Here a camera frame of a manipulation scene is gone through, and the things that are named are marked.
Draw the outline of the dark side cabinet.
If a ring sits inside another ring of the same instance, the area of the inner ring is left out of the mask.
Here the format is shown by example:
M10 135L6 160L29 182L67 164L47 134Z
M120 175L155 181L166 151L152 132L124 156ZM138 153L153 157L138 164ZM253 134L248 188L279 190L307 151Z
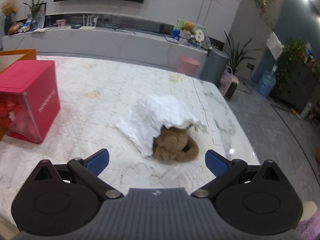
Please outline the dark side cabinet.
M315 91L317 83L316 73L304 61L299 60L289 74L289 80L281 85L281 89L277 82L270 97L300 113Z

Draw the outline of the white fluffy towel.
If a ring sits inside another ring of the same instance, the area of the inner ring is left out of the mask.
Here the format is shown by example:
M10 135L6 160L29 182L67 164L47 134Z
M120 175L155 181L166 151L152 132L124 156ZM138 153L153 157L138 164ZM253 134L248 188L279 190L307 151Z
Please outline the white fluffy towel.
M144 157L152 156L153 139L160 135L163 127L188 129L192 126L208 132L208 127L195 112L172 95L139 99L116 123Z

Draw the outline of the dried flowers in dark vase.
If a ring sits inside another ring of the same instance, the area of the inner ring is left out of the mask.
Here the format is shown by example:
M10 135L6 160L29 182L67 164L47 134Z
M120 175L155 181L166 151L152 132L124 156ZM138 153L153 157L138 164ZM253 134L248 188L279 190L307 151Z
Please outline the dried flowers in dark vase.
M6 0L1 5L1 11L5 16L4 20L4 33L8 35L9 29L12 26L12 14L16 14L17 7L16 7L16 0Z

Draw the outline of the blue water jug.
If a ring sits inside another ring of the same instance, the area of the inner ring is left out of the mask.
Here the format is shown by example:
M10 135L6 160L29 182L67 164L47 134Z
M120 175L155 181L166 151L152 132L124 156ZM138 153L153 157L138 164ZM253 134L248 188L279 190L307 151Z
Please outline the blue water jug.
M274 65L271 71L264 72L264 74L261 76L258 84L255 87L255 91L265 98L269 96L272 89L276 85L276 70L277 66Z

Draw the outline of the green plant in glass vase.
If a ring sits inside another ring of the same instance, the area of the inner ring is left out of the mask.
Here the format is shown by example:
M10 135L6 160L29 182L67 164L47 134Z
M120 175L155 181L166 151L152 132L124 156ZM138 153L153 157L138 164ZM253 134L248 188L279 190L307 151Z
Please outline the green plant in glass vase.
M37 14L44 3L43 0L31 0L30 3L23 3L28 6L31 12L30 31L37 29Z

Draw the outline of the teddy bear on cabinet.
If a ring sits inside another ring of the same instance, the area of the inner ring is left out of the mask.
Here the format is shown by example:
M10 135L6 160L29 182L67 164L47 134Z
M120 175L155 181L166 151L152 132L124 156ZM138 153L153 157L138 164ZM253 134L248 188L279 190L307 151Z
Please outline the teddy bear on cabinet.
M194 35L194 24L191 22L184 22L181 25L180 37L190 39Z

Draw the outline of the pink waste bin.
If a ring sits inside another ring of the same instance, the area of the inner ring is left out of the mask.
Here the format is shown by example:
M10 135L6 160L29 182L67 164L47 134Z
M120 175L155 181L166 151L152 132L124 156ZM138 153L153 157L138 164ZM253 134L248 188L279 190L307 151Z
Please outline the pink waste bin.
M188 76L193 76L196 73L196 70L200 66L199 61L187 57L184 55L180 55L178 57L178 62L177 62L177 72L181 74L185 74Z

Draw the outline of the white marble tv cabinet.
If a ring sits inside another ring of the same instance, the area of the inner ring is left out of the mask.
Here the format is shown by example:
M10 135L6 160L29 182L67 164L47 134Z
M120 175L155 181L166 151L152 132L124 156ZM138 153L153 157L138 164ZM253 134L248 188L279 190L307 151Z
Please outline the white marble tv cabinet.
M150 63L174 68L178 57L191 57L204 65L205 50L168 42L164 36L133 31L51 28L3 36L4 50L34 48L39 53L83 54Z

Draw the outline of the red gift box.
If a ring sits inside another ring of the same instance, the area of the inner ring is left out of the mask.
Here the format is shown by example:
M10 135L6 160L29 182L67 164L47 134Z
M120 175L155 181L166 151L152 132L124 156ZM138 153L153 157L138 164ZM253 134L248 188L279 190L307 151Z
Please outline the red gift box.
M55 62L20 60L1 73L1 128L40 144L60 110Z

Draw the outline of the green floor plant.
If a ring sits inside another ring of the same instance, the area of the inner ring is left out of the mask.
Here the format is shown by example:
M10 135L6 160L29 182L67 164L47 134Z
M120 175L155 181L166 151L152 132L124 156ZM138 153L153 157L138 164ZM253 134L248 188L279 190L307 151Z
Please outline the green floor plant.
M252 43L253 38L250 38L247 42L245 42L242 46L240 46L240 42L235 42L231 33L227 34L224 32L226 37L226 42L228 48L224 50L229 57L229 67L233 74L236 73L240 63L245 60L255 60L255 57L249 56L249 53L253 51L262 51L261 48L249 48L248 46Z

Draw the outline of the white wifi router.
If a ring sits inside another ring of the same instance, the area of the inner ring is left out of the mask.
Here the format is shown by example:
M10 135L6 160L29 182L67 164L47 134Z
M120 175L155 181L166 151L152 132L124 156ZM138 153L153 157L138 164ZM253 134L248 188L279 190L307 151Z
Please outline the white wifi router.
M82 16L82 26L80 30L94 30L97 27L98 16L92 17L92 15Z

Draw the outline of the pink space heater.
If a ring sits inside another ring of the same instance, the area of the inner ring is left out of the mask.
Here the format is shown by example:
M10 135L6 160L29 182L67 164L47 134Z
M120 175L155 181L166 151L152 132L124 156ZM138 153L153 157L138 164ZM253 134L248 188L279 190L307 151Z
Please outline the pink space heater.
M223 87L222 95L225 97L225 99L230 100L239 85L239 80L233 74L232 68L230 66L225 68L225 71L223 72L223 75L220 79L220 85Z

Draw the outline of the grey pedal trash can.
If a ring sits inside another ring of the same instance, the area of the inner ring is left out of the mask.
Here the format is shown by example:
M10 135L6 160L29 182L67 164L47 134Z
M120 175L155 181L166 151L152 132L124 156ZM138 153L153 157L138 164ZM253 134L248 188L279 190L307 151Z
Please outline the grey pedal trash can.
M207 55L200 79L218 86L228 62L228 54L218 49L212 49Z

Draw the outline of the orange storage box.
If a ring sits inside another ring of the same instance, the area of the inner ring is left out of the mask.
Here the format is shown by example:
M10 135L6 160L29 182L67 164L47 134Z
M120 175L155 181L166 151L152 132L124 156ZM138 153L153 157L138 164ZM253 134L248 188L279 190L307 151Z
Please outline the orange storage box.
M36 60L35 49L6 50L0 52L0 73L20 60Z

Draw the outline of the brown plush toy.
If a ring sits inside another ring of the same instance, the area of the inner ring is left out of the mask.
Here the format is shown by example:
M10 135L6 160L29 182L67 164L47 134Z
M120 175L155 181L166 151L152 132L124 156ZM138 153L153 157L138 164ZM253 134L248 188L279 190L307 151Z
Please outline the brown plush toy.
M153 157L161 161L189 162L199 156L199 147L187 129L162 127L153 139Z

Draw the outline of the hanging white paper calendar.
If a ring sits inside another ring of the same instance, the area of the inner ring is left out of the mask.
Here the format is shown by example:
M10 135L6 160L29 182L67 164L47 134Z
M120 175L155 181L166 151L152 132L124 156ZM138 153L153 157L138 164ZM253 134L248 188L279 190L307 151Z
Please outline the hanging white paper calendar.
M283 52L284 45L280 42L280 40L274 32L271 32L268 36L266 40L266 46L271 52L273 58L277 61L277 59Z

